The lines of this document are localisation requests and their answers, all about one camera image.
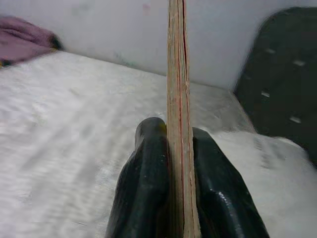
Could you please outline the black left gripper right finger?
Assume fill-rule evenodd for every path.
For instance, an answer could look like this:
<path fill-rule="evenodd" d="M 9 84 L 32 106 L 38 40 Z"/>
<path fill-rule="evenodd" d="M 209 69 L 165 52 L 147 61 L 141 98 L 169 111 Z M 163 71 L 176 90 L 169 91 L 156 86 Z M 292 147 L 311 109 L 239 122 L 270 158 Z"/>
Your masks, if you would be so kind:
<path fill-rule="evenodd" d="M 241 174 L 213 138 L 195 127 L 193 148 L 202 238 L 270 238 Z"/>

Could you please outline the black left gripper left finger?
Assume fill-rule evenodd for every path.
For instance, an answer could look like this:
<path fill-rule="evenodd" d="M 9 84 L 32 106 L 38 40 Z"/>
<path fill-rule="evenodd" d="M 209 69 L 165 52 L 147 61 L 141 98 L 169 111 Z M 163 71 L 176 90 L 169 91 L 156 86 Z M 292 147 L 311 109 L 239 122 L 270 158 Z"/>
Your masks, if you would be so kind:
<path fill-rule="evenodd" d="M 169 181 L 166 124 L 144 119 L 117 181 L 106 238 L 164 237 Z"/>

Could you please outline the colourful children's board book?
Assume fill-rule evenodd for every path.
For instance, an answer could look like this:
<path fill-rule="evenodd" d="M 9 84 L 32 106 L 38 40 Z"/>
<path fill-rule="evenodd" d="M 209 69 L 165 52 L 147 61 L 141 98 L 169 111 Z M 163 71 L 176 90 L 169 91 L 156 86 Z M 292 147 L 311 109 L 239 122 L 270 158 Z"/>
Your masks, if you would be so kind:
<path fill-rule="evenodd" d="M 168 2 L 166 125 L 171 175 L 169 234 L 171 238 L 201 238 L 190 119 L 186 0 Z"/>

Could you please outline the white quilted mattress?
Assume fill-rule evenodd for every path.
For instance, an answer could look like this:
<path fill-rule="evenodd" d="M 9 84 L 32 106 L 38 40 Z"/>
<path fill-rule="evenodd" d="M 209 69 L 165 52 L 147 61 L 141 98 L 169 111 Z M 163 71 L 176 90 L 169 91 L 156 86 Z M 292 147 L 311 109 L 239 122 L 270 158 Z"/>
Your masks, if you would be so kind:
<path fill-rule="evenodd" d="M 235 97 L 192 83 L 191 124 L 242 175 L 270 238 L 317 238 L 317 169 L 256 133 Z M 166 118 L 166 78 L 56 52 L 0 69 L 0 238 L 104 238 L 137 125 Z"/>

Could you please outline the black tufted headboard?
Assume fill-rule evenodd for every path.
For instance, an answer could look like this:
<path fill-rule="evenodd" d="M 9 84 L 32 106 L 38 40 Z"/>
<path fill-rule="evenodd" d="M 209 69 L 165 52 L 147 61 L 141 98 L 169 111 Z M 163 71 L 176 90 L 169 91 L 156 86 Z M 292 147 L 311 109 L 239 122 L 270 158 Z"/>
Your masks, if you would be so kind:
<path fill-rule="evenodd" d="M 317 6 L 263 22 L 234 94 L 258 133 L 292 140 L 317 168 Z"/>

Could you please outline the purple printed blanket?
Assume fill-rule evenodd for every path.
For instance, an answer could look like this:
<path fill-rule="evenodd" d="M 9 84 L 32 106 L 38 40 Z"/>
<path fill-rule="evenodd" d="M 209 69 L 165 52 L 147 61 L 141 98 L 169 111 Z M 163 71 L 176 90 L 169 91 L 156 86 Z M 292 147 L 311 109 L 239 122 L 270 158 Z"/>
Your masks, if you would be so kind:
<path fill-rule="evenodd" d="M 63 50 L 58 36 L 14 16 L 0 17 L 0 68 Z"/>

